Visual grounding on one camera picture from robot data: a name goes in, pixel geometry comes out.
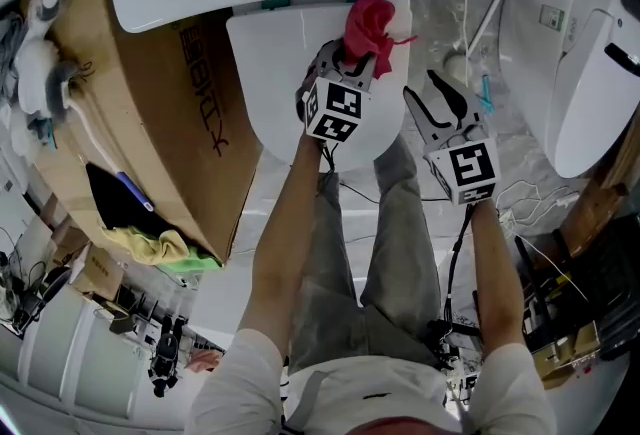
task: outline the black and white marker cube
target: black and white marker cube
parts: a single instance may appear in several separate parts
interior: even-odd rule
[[[364,119],[371,96],[363,90],[319,77],[302,100],[307,134],[344,143]]]
[[[487,199],[500,181],[493,138],[429,153],[431,171],[454,205]]]

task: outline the white t-shirt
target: white t-shirt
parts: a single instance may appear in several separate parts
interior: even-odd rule
[[[288,418],[314,371],[329,373],[305,435],[344,435],[385,417],[413,417],[452,432],[460,422],[442,406],[444,375],[422,364],[388,357],[351,357],[304,369],[290,377]],[[280,423],[282,357],[255,330],[240,330],[207,379],[187,420],[188,435],[266,435]],[[527,348],[510,344],[484,363],[469,415],[474,429],[491,435],[555,435],[553,410]]]

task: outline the person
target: person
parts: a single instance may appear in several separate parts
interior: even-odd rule
[[[492,201],[471,225],[484,365],[462,423],[443,407],[446,377],[424,344],[440,290],[416,165],[398,136],[374,162],[381,193],[359,306],[347,262],[337,174],[320,176],[303,135],[256,248],[233,342],[186,422],[189,435],[547,435],[553,410],[522,335],[524,298]],[[280,379],[289,357],[281,425]]]

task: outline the yellow cloth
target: yellow cloth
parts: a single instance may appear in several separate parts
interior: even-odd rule
[[[108,239],[126,248],[142,264],[175,263],[189,256],[187,244],[174,230],[163,232],[158,239],[145,236],[133,227],[103,228],[102,232]]]

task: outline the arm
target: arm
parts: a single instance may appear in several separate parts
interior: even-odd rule
[[[493,202],[471,218],[485,361],[469,415],[483,435],[554,435],[555,414],[524,345],[524,296]]]
[[[493,201],[480,202],[471,218],[485,357],[509,343],[524,344],[522,285]]]
[[[292,313],[311,245],[319,168],[318,143],[303,135],[258,242],[251,295],[239,326],[262,332],[283,357],[288,351]]]

